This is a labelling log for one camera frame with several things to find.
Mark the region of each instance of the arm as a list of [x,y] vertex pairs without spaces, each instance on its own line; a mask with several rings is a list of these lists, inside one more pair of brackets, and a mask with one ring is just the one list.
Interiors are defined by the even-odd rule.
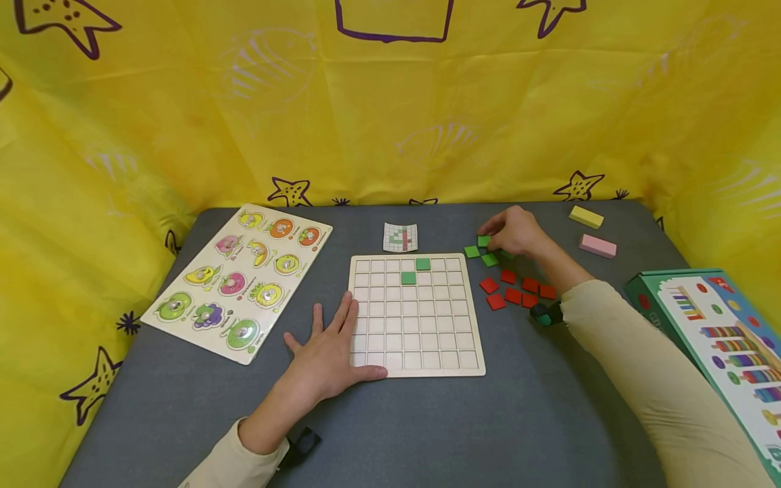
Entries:
[[675,344],[511,207],[478,232],[537,261],[576,340],[602,365],[654,444],[670,486],[772,486],[743,430]]
[[350,337],[355,330],[358,302],[350,292],[333,321],[323,328],[323,307],[315,304],[312,335],[305,346],[284,334],[293,351],[287,371],[246,419],[236,422],[180,488],[265,486],[289,448],[285,435],[320,401],[350,386],[387,376],[381,366],[350,366]]

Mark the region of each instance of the hand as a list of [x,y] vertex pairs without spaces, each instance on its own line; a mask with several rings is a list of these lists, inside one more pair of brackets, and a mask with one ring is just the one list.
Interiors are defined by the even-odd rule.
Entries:
[[477,234],[492,236],[488,243],[488,251],[502,248],[510,254],[528,255],[531,258],[551,246],[556,246],[537,225],[532,212],[527,212],[518,205],[491,217],[480,227]]
[[301,404],[314,407],[326,398],[336,397],[350,386],[361,382],[382,379],[388,371],[382,366],[350,366],[350,339],[358,316],[358,301],[348,291],[333,316],[331,324],[323,330],[323,306],[315,304],[312,317],[312,336],[301,346],[293,334],[284,334],[285,344],[295,358],[280,382],[291,385]]

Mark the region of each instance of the red wooden tile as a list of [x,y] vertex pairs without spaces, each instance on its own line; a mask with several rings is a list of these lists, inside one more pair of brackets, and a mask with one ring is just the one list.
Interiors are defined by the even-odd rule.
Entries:
[[532,308],[534,305],[537,304],[538,300],[537,300],[536,296],[529,295],[529,294],[526,294],[526,293],[524,293],[522,295],[523,295],[523,297],[522,297],[521,302],[522,302],[524,308]]
[[486,278],[480,282],[480,288],[483,288],[487,294],[492,294],[499,289],[499,285],[496,284],[491,278]]
[[488,304],[490,305],[491,310],[498,310],[499,308],[504,308],[507,306],[507,304],[505,304],[505,299],[502,298],[500,294],[486,297],[486,300],[488,300]]
[[537,290],[539,290],[540,288],[540,283],[537,280],[532,280],[531,278],[524,278],[521,288],[523,288],[526,291],[536,293]]
[[507,269],[501,270],[501,280],[505,283],[510,283],[511,285],[515,284],[515,273],[512,271],[508,271]]
[[556,299],[556,289],[551,285],[540,285],[540,296],[542,298]]
[[515,288],[508,288],[507,291],[505,291],[505,300],[520,305],[521,295],[523,295],[523,293],[517,291]]

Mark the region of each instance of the pattern card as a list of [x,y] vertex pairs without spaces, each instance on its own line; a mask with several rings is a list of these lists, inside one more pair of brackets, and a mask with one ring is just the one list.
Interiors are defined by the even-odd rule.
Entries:
[[385,222],[383,251],[407,252],[418,250],[418,224],[395,226]]
[[141,321],[248,365],[332,231],[246,204]]
[[486,374],[463,255],[353,256],[349,288],[354,366],[385,366],[391,378]]

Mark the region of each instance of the left hand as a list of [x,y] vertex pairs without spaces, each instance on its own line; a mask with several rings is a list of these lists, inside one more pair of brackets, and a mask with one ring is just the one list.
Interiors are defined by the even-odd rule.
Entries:
[[285,344],[295,358],[280,378],[293,391],[296,401],[314,408],[320,401],[336,397],[361,381],[372,381],[387,376],[382,366],[350,365],[350,339],[358,317],[358,301],[349,291],[344,294],[331,324],[323,328],[323,306],[315,304],[312,310],[312,335],[302,346],[293,334],[284,334]]

